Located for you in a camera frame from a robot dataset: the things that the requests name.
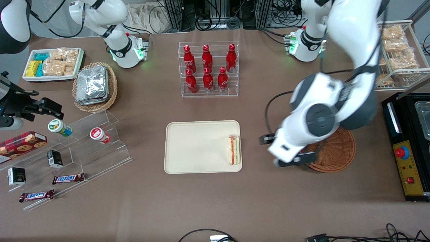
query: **red bottle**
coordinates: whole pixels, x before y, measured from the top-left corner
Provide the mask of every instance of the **red bottle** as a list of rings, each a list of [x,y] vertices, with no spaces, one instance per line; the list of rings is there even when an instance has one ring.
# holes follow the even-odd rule
[[[219,91],[222,93],[225,93],[228,90],[227,80],[228,80],[228,76],[225,73],[225,67],[223,66],[219,69],[219,75],[218,75],[218,87],[219,87]]]
[[[184,46],[184,62],[187,69],[190,69],[193,73],[196,73],[196,62],[194,61],[194,56],[190,51],[190,46]]]
[[[209,68],[204,68],[205,74],[203,75],[203,84],[205,85],[205,92],[212,93],[214,91],[214,78],[209,72]]]
[[[198,91],[196,78],[193,76],[193,73],[190,69],[187,69],[185,73],[187,74],[185,81],[187,82],[188,89],[190,89],[191,93],[196,93]]]
[[[232,43],[228,46],[226,70],[229,73],[236,71],[237,55],[236,55],[235,49],[236,49],[236,46]]]
[[[212,54],[209,51],[209,45],[205,44],[203,46],[203,55],[202,55],[202,60],[203,60],[203,68],[209,68],[210,73],[212,73],[212,65],[213,65],[213,60],[212,60]]]

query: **acrylic bottle rack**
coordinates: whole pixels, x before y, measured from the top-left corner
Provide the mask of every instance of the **acrylic bottle rack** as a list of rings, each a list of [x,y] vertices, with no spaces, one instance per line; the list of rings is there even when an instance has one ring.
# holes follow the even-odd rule
[[[219,69],[222,66],[226,66],[226,57],[228,53],[228,46],[233,43],[236,45],[236,70],[233,73],[227,73],[228,75],[228,91],[221,93],[218,88],[218,74]],[[209,50],[213,57],[213,84],[214,91],[212,93],[206,93],[205,87],[203,85],[203,45],[209,45]],[[187,82],[185,81],[185,62],[184,62],[184,46],[189,45],[191,53],[194,56],[197,71],[193,74],[196,78],[198,92],[191,93],[187,87]],[[178,59],[179,59],[179,78],[181,79],[181,93],[183,97],[215,97],[215,96],[238,96],[239,95],[239,42],[237,41],[219,41],[219,42],[179,42],[178,49]]]
[[[128,149],[119,139],[114,126],[117,122],[118,119],[109,111],[102,110],[69,124],[73,129],[72,135],[68,137],[59,135],[59,142],[49,140],[47,146],[2,164],[0,177],[4,178],[3,184],[8,184],[7,170],[10,167],[21,167],[25,169],[26,183],[22,186],[9,186],[9,192],[16,197],[16,202],[18,203],[23,192],[46,192],[51,189],[55,192],[52,200],[54,201],[67,192],[131,161]],[[108,144],[102,144],[89,137],[89,132],[94,127],[100,127],[110,135],[111,140]],[[46,153],[51,149],[61,153],[62,168],[56,169],[48,165]],[[85,173],[84,181],[52,185],[54,176],[82,172]],[[51,200],[41,199],[24,202],[23,210],[37,208],[49,201]]]

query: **wicker basket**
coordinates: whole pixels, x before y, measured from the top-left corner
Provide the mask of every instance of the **wicker basket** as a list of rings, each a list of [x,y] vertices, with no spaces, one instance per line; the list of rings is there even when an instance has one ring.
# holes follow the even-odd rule
[[[89,65],[86,65],[82,69],[93,68],[96,65],[102,65],[102,66],[106,67],[106,69],[107,69],[107,78],[108,78],[108,82],[109,82],[109,95],[111,96],[110,99],[107,102],[96,103],[96,104],[91,104],[91,105],[80,105],[79,103],[77,103],[75,101],[75,106],[78,107],[80,110],[86,111],[86,112],[92,112],[92,113],[98,112],[102,109],[110,108],[112,106],[112,104],[115,102],[115,99],[117,98],[117,93],[118,93],[117,77],[115,76],[114,71],[112,70],[112,68],[108,64],[96,62],[96,63],[91,63]],[[76,76],[75,80],[73,81],[73,89],[72,89],[72,95],[75,98],[75,100],[76,100],[77,78],[78,78],[78,76]]]
[[[343,128],[338,128],[325,142],[308,145],[307,150],[315,151],[318,148],[321,150],[318,152],[317,161],[308,166],[326,173],[345,170],[352,163],[356,151],[352,132]]]

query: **bottle cap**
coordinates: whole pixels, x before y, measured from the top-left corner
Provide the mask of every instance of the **bottle cap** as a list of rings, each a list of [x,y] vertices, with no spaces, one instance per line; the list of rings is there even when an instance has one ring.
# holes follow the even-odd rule
[[[49,131],[54,133],[61,131],[63,127],[64,127],[64,123],[59,119],[53,119],[48,124]]]

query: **aluminum foil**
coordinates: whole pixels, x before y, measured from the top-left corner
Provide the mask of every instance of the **aluminum foil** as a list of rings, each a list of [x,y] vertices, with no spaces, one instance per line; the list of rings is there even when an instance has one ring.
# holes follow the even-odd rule
[[[108,70],[101,65],[81,70],[77,78],[76,102],[90,105],[108,100]]]

